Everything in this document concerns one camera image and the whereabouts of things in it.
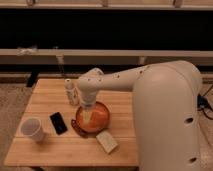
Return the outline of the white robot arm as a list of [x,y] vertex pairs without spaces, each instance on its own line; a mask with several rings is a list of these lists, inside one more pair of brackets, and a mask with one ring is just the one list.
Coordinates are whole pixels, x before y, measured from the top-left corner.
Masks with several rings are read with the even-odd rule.
[[197,96],[202,76],[187,61],[146,65],[113,74],[94,68],[78,78],[80,104],[101,90],[130,91],[140,171],[201,171]]

